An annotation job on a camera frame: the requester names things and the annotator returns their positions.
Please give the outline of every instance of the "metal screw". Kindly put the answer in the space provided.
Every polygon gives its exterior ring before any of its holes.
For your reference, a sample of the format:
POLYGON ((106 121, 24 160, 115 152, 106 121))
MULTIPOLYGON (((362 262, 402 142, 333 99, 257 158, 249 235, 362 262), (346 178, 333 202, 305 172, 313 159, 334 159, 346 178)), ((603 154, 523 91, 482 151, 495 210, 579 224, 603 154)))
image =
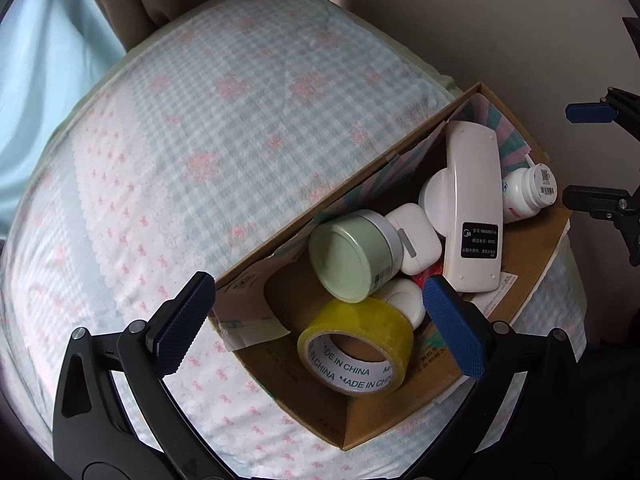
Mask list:
POLYGON ((137 319, 129 323, 129 332, 131 332, 132 334, 137 334, 138 332, 142 332, 145 329, 145 326, 145 321, 137 319))
POLYGON ((494 323, 494 332, 498 334, 508 334, 509 333, 509 325, 507 325, 503 321, 496 321, 494 323))
POLYGON ((71 333, 71 339, 82 339, 86 334, 86 329, 84 326, 79 326, 71 333))
POLYGON ((564 341, 566 339, 566 332, 560 328, 553 329, 552 334, 558 341, 564 341))

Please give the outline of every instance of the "yellow tape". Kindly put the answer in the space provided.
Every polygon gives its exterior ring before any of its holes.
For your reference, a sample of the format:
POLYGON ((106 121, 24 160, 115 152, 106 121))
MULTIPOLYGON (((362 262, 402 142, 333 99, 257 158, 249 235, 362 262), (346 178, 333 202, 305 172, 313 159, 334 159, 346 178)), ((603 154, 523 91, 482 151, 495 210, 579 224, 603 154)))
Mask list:
POLYGON ((392 392, 402 381, 414 345, 411 324, 392 306, 374 298, 360 303, 332 300, 298 339, 306 368, 330 388, 358 396, 392 392), (373 346, 385 361, 354 359, 340 350, 331 334, 343 334, 373 346))

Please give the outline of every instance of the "black label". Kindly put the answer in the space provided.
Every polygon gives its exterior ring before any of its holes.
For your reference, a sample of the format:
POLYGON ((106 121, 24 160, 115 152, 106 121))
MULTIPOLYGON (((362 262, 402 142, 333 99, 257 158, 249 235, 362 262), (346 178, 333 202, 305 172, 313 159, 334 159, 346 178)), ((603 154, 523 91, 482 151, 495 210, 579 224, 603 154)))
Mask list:
POLYGON ((462 249, 460 253, 463 258, 489 258, 492 260, 497 258, 498 226, 464 222, 462 224, 462 249))

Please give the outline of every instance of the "wall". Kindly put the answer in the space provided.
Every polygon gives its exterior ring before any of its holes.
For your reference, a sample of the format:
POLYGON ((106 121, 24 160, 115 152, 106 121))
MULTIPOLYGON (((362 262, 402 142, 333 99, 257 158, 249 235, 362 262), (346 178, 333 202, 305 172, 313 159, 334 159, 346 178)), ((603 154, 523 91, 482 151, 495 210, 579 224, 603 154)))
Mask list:
MULTIPOLYGON (((640 184, 640 142, 616 124, 569 124, 564 107, 607 86, 640 94, 627 0, 334 0, 401 41, 460 88, 485 81, 526 125, 566 184, 640 184)), ((610 222, 574 214, 572 248, 590 340, 620 339, 640 307, 640 267, 610 222)))

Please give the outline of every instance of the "light blue curtain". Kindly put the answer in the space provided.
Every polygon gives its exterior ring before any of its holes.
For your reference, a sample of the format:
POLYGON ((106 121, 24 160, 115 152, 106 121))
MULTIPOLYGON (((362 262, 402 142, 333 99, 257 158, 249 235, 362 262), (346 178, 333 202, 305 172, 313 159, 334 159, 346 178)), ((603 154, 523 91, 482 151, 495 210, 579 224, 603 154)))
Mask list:
POLYGON ((94 0, 14 0, 0 23, 0 238, 50 134, 123 55, 94 0))

